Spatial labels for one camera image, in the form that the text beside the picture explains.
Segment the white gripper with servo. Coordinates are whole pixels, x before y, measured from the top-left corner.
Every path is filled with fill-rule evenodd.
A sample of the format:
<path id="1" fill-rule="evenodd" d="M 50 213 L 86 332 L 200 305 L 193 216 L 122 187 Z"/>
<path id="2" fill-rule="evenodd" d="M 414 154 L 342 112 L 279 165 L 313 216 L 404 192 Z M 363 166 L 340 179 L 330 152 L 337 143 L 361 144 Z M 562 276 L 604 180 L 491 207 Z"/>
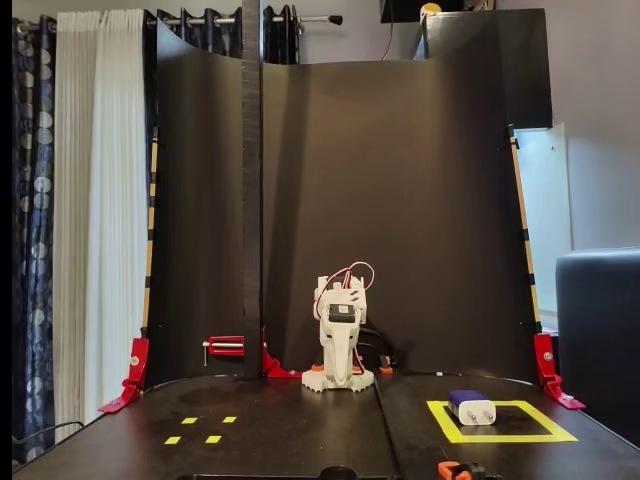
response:
<path id="1" fill-rule="evenodd" d="M 352 304 L 327 303 L 320 308 L 320 325 L 329 333 L 323 337 L 325 376 L 336 388 L 344 388 L 347 380 L 350 388 L 356 388 L 353 365 L 360 313 Z"/>

